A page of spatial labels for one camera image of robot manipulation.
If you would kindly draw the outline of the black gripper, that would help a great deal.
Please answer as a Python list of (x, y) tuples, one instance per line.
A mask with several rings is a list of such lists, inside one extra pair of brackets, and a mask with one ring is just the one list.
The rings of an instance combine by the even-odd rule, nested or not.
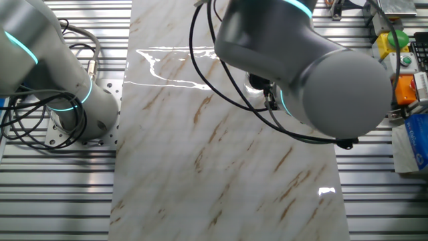
[(263, 95), (265, 97), (265, 106), (270, 110), (280, 110), (280, 106), (277, 102), (277, 85), (270, 84), (269, 86), (265, 86), (263, 89)]

